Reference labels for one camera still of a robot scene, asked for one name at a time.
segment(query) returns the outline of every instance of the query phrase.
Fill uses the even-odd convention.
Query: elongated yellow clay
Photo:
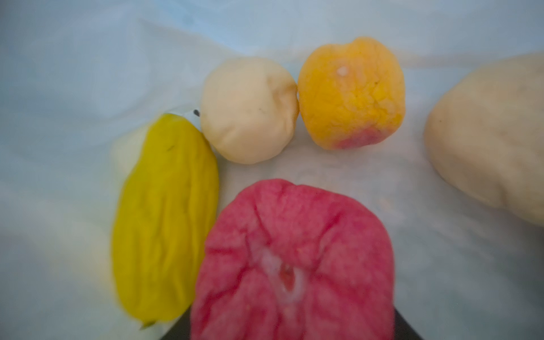
[[[162,115],[125,181],[112,235],[119,300],[142,324],[173,320],[192,303],[218,195],[207,140],[187,119]]]

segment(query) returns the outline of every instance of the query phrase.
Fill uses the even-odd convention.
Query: orange play dough
[[[298,89],[306,128],[327,150],[379,143],[404,119],[403,71],[372,38],[317,48],[300,70]]]

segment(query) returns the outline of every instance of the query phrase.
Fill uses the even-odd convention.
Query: dough lump
[[[226,159],[255,164],[278,155],[293,137],[299,113],[296,82],[276,62],[231,59],[206,78],[202,132]]]
[[[544,226],[544,52],[469,74],[432,110],[424,141],[446,182]]]
[[[135,131],[128,133],[113,143],[110,158],[118,176],[123,181],[131,173],[140,158],[140,151],[144,145],[147,131],[153,122],[140,126]]]

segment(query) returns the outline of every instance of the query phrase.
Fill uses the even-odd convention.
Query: beige play dough
[[[296,91],[291,74],[272,60],[227,60],[206,78],[202,132],[232,162],[270,159],[293,137],[299,113]]]
[[[432,110],[424,140],[446,182],[544,226],[544,52],[472,72]]]

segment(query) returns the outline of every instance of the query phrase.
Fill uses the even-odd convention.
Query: white plastic bag
[[[280,177],[357,198],[393,240],[395,304],[425,339],[544,338],[544,228],[484,207],[427,162],[426,115],[481,63],[544,50],[542,0],[6,0],[0,5],[0,338],[157,339],[116,302],[109,233],[122,184],[112,142],[197,108],[239,54],[296,78],[328,42],[398,55],[406,119],[381,144],[327,152],[299,119],[254,166],[220,161],[224,207]]]

